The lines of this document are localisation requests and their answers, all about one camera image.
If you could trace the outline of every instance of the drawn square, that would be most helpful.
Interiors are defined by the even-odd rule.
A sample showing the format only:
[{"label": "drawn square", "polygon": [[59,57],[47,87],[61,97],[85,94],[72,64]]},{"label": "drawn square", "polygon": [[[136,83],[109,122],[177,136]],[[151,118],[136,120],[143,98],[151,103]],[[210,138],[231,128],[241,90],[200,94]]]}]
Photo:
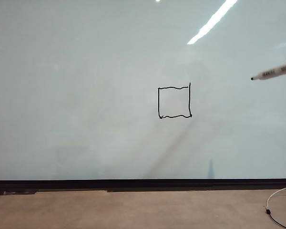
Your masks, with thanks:
[{"label": "drawn square", "polygon": [[191,114],[191,83],[185,87],[158,88],[158,116],[162,118],[184,117]]}]

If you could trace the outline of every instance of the black cable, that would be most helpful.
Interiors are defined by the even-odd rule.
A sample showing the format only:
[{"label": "black cable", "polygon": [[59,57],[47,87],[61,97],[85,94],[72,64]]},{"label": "black cable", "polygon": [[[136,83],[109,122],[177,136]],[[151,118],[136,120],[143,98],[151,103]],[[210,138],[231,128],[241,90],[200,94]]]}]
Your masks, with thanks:
[{"label": "black cable", "polygon": [[277,223],[279,226],[281,226],[281,227],[283,227],[283,228],[286,229],[286,226],[284,226],[283,224],[277,222],[277,221],[272,217],[271,211],[270,211],[269,209],[266,210],[266,213],[269,215],[269,217],[270,217],[275,223]]}]

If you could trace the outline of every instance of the marker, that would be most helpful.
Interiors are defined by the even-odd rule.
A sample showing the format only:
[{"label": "marker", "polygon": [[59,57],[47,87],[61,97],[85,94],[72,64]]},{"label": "marker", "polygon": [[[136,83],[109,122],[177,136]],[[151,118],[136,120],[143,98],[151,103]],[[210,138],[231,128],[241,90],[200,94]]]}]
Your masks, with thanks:
[{"label": "marker", "polygon": [[280,75],[286,74],[286,64],[278,66],[276,68],[272,68],[266,71],[259,73],[258,75],[251,78],[251,80],[266,80],[273,77],[277,77]]}]

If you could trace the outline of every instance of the whiteboard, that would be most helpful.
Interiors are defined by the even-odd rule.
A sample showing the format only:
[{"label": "whiteboard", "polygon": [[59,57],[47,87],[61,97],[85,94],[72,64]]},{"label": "whiteboard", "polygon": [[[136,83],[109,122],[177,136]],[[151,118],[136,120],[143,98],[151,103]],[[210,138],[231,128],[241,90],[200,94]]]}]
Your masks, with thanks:
[{"label": "whiteboard", "polygon": [[286,178],[286,0],[224,2],[0,0],[0,180]]}]

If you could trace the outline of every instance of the floor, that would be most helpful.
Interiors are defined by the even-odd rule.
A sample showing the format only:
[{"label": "floor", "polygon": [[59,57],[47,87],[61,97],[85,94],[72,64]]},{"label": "floor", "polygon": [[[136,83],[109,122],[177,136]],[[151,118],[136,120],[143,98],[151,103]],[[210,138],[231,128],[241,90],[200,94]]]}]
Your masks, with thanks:
[{"label": "floor", "polygon": [[[37,192],[0,196],[0,229],[277,229],[275,190]],[[286,190],[270,201],[286,225]]]}]

